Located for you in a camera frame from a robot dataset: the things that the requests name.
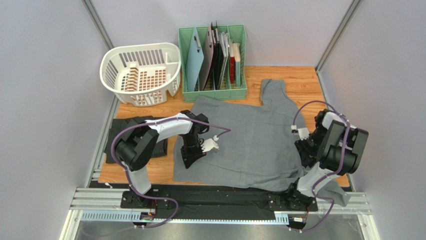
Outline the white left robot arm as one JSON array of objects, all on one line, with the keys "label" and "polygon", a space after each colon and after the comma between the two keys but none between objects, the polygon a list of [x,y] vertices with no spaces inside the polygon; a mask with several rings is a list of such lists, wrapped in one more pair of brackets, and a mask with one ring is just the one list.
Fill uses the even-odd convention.
[{"label": "white left robot arm", "polygon": [[132,121],[113,139],[110,155],[124,168],[130,188],[142,196],[152,187],[147,164],[156,144],[173,136],[181,136],[181,157],[184,166],[189,168],[195,161],[206,156],[207,152],[218,150],[216,136],[205,140],[199,138],[209,128],[205,115],[194,115],[189,110],[161,119]]}]

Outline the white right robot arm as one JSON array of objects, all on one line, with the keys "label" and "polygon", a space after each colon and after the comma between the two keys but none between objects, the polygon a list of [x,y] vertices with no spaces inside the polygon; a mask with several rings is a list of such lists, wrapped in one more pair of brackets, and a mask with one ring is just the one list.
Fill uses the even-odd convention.
[{"label": "white right robot arm", "polygon": [[315,130],[291,125],[291,131],[298,135],[295,142],[301,164],[309,172],[297,181],[296,190],[313,197],[314,190],[320,190],[329,181],[353,174],[359,167],[367,144],[369,132],[349,124],[342,115],[324,109],[315,120]]}]

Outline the grey long sleeve shirt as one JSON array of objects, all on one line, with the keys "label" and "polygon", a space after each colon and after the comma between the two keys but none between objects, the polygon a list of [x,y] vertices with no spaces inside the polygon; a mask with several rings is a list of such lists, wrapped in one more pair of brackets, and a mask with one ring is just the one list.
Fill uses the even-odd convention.
[{"label": "grey long sleeve shirt", "polygon": [[308,173],[295,146],[292,123],[304,127],[298,107],[286,95],[283,80],[261,82],[261,106],[229,103],[199,96],[191,108],[212,124],[204,139],[218,136],[218,151],[210,151],[186,168],[183,139],[173,149],[173,180],[235,188],[282,192]]}]

